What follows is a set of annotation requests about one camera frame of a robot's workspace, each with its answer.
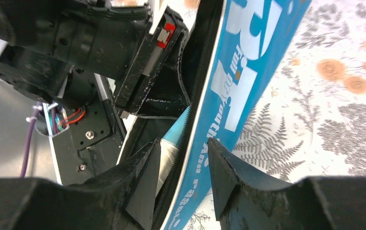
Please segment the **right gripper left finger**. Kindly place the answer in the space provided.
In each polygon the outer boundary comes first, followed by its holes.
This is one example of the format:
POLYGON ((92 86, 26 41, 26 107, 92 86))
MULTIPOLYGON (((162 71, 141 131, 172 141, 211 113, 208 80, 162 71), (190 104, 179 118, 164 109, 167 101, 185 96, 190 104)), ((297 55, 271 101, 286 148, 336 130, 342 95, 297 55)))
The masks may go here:
POLYGON ((149 230, 160 155, 156 138, 82 184, 0 179, 0 230, 149 230))

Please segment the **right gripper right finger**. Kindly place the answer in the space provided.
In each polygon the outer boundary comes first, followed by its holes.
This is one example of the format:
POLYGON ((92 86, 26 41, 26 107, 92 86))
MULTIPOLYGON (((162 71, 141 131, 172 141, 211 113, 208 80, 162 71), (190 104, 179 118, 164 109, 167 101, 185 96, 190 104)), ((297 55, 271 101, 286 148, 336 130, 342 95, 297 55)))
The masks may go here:
POLYGON ((208 140, 215 217, 224 230, 366 230, 366 176, 291 184, 208 140))

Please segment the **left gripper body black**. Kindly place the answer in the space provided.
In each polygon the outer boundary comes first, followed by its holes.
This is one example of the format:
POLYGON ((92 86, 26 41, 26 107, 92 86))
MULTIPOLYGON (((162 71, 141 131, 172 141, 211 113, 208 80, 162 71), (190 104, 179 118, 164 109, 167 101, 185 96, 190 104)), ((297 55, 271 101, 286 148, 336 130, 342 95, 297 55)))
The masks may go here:
POLYGON ((107 0, 0 0, 0 79, 35 101, 69 109, 94 94, 88 78, 115 81, 114 105, 136 116, 179 116, 189 105, 181 61, 189 31, 166 7, 107 0))

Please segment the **blue racket bag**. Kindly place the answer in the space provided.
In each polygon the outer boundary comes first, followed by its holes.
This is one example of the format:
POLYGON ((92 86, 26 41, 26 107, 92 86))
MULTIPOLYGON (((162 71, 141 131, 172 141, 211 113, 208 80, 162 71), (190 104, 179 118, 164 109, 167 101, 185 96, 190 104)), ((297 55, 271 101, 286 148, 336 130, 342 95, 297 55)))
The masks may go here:
MULTIPOLYGON (((152 230, 181 230, 211 188, 208 140, 236 144, 307 12, 308 0, 203 0, 184 56, 190 112, 155 198, 152 230)), ((123 151, 161 138, 177 118, 137 117, 123 151)))

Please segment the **blue racket white grip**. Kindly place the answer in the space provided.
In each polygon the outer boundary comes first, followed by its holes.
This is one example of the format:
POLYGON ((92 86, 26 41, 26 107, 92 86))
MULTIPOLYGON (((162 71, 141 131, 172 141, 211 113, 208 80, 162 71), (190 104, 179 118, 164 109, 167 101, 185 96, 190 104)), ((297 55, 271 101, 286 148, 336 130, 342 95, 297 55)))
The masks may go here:
POLYGON ((172 169, 173 162, 177 155, 177 144, 183 134, 183 128, 186 125, 190 109, 191 107, 188 106, 161 138, 161 158, 156 193, 159 193, 172 169))

